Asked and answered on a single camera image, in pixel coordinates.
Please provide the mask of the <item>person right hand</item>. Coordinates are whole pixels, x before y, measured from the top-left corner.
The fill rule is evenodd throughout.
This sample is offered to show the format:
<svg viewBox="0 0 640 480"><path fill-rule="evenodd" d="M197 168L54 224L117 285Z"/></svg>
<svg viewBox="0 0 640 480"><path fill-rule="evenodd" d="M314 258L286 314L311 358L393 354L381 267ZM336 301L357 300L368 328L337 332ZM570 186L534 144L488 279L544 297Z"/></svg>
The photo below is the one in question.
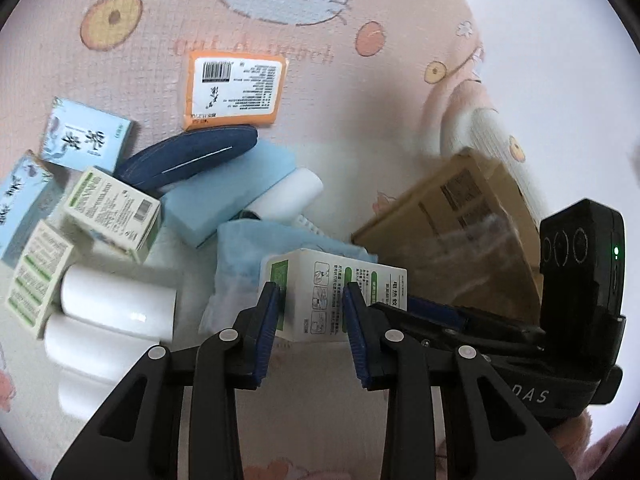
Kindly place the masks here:
<svg viewBox="0 0 640 480"><path fill-rule="evenodd" d="M590 442L591 430L591 417L583 411L549 432L575 478L638 479L639 419L615 427L594 443Z"/></svg>

